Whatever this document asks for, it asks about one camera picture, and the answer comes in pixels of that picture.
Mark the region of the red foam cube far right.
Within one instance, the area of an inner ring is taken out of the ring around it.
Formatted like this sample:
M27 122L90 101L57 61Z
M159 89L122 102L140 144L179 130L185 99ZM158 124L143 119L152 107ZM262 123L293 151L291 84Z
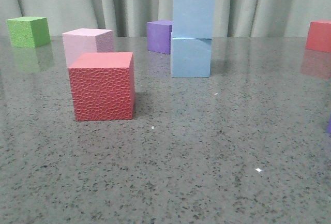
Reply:
M312 21L309 26L306 49L330 53L330 20Z

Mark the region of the pink foam cube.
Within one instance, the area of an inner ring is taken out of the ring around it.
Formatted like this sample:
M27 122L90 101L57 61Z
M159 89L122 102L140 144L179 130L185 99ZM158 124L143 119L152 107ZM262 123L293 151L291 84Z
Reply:
M113 31L110 29L79 28L62 33L66 65L69 67L86 52L113 52Z

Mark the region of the purple cube at right edge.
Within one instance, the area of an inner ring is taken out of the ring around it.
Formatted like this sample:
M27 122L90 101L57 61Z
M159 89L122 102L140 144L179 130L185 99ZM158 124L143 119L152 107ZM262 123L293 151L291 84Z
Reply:
M329 134L331 134L331 117L329 118L326 132L329 133Z

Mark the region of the purple foam cube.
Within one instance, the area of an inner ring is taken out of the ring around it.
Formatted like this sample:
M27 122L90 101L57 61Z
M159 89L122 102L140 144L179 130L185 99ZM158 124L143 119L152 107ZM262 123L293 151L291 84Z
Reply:
M170 54L172 24L171 20L147 22L147 49L149 51Z

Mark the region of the red textured foam cube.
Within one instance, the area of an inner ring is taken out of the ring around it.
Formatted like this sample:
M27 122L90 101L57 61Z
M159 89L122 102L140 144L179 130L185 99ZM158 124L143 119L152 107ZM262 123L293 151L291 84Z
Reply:
M76 121L132 119L132 52L83 53L68 73Z

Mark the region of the green foam cube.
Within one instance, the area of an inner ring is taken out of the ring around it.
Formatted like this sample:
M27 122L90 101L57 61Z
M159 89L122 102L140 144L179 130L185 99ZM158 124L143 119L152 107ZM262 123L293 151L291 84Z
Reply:
M6 23L13 47L36 48L51 42L46 17L18 17Z

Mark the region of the grey-green curtain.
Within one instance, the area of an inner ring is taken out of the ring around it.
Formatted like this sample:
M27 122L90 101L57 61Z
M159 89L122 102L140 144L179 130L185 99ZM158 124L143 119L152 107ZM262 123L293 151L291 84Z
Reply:
M79 27L144 37L146 23L172 19L173 0L1 0L6 20L46 17L54 36ZM214 37L305 37L311 21L330 19L330 0L216 0Z

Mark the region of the light blue foam cube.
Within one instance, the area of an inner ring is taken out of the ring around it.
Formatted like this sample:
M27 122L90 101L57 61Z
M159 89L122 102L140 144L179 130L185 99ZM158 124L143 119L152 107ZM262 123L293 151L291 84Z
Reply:
M216 0L173 0L174 38L211 39Z
M209 77L212 40L171 36L172 77Z

